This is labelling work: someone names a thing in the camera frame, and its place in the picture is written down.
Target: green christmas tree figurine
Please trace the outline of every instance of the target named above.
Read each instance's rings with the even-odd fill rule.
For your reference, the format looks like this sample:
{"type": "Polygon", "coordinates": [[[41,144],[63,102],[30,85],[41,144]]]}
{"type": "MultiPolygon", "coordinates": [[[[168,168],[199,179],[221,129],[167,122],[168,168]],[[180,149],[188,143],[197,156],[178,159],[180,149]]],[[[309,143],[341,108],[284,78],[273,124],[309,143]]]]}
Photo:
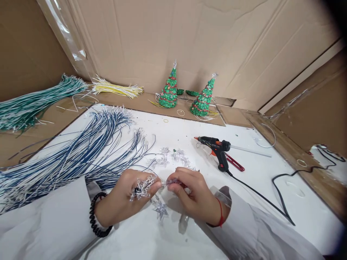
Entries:
{"type": "Polygon", "coordinates": [[[177,64],[175,60],[170,77],[166,81],[165,88],[162,90],[159,97],[159,104],[163,107],[173,108],[177,104],[176,65],[177,64]]]}
{"type": "Polygon", "coordinates": [[[207,83],[206,87],[200,92],[196,100],[194,100],[190,111],[196,116],[207,116],[209,113],[209,104],[212,99],[212,90],[214,85],[214,79],[218,76],[217,73],[212,75],[212,78],[207,83]]]}

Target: red string bracelet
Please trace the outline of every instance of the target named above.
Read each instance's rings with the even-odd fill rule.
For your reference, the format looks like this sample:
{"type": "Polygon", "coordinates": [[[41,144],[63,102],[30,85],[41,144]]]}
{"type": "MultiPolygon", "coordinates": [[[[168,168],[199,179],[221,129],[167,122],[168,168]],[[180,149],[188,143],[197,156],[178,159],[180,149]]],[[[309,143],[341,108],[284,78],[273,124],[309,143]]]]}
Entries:
{"type": "Polygon", "coordinates": [[[222,204],[220,203],[219,199],[217,199],[217,200],[218,200],[219,206],[220,206],[220,221],[219,221],[218,226],[222,227],[222,224],[224,223],[224,221],[223,221],[222,204]]]}

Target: hand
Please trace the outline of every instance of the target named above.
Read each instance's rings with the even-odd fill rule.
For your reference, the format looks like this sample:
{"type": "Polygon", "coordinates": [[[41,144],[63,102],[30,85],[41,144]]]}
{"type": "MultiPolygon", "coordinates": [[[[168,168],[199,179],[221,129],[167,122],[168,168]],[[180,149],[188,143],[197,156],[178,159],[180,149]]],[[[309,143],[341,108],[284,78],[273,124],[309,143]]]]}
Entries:
{"type": "MultiPolygon", "coordinates": [[[[185,211],[196,220],[201,220],[212,226],[218,226],[221,215],[218,200],[207,187],[204,177],[200,172],[187,168],[177,167],[176,171],[168,177],[168,181],[177,179],[182,184],[173,183],[168,186],[168,190],[174,192],[180,199],[185,211]],[[188,195],[184,188],[188,187],[192,192],[188,195]]],[[[230,208],[223,202],[223,219],[226,220],[230,208]]]]}
{"type": "MultiPolygon", "coordinates": [[[[132,189],[137,187],[137,180],[144,181],[150,173],[136,170],[125,170],[120,176],[112,191],[95,206],[95,216],[103,227],[117,224],[139,212],[150,198],[129,201],[132,189]]],[[[160,178],[152,184],[150,190],[151,198],[161,188],[160,178]]]]}

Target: white table surface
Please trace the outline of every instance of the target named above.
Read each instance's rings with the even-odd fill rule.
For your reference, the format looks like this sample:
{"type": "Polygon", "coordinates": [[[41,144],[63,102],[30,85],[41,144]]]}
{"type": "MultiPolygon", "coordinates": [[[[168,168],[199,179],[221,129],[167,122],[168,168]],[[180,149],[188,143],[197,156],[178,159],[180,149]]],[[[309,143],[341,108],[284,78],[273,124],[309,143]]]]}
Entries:
{"type": "MultiPolygon", "coordinates": [[[[94,106],[94,108],[102,109],[103,107],[94,106]]],[[[231,164],[229,164],[229,168],[236,178],[247,183],[282,208],[271,178],[282,173],[292,173],[293,169],[274,148],[262,148],[255,143],[253,137],[257,136],[261,139],[260,143],[263,146],[269,145],[255,130],[232,125],[224,127],[139,111],[132,111],[132,117],[136,124],[130,127],[131,131],[124,129],[121,144],[130,139],[134,129],[142,127],[149,143],[153,142],[153,134],[156,135],[156,143],[150,152],[159,153],[162,147],[169,147],[170,150],[184,150],[191,161],[191,166],[200,170],[209,187],[215,186],[219,189],[225,185],[229,186],[246,202],[275,215],[286,225],[292,227],[316,246],[322,254],[333,253],[343,225],[298,174],[294,177],[277,179],[277,185],[281,190],[287,210],[296,224],[296,226],[292,226],[258,195],[226,173],[220,172],[214,158],[206,152],[207,149],[197,148],[197,141],[194,139],[195,136],[215,137],[220,141],[227,140],[235,146],[271,154],[272,157],[269,158],[231,149],[228,154],[239,162],[245,171],[240,172],[231,164]]],[[[89,120],[83,114],[61,134],[81,131],[89,120]]],[[[48,146],[70,139],[75,135],[59,136],[48,146]]],[[[57,147],[42,150],[34,158],[42,157],[57,147]]],[[[148,166],[147,160],[154,157],[156,156],[148,156],[138,164],[148,166]]],[[[154,169],[162,180],[166,180],[176,167],[182,166],[181,162],[174,162],[170,156],[168,156],[168,160],[170,163],[166,168],[156,166],[154,169]]],[[[80,259],[138,259],[139,257],[141,260],[227,259],[223,251],[210,239],[211,235],[205,233],[193,219],[189,219],[186,232],[179,233],[181,217],[179,212],[182,212],[182,208],[178,199],[167,189],[161,191],[159,197],[163,203],[168,203],[171,207],[168,208],[169,216],[162,222],[157,219],[157,213],[153,211],[154,206],[148,204],[140,213],[120,223],[118,229],[113,230],[108,237],[98,240],[87,248],[79,256],[80,259]]]]}

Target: person's left hand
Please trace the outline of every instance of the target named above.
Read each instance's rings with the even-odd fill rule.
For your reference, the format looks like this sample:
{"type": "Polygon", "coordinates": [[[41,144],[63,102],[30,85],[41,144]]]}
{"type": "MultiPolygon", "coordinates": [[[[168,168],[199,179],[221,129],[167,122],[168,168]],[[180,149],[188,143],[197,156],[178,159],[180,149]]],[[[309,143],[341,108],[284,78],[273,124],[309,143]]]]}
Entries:
{"type": "MultiPolygon", "coordinates": [[[[129,201],[131,191],[137,187],[137,180],[144,181],[150,173],[136,170],[125,170],[120,176],[112,191],[95,206],[95,216],[103,227],[117,224],[139,212],[150,198],[134,199],[129,201]]],[[[161,188],[160,178],[152,184],[150,190],[151,198],[161,188]]]]}

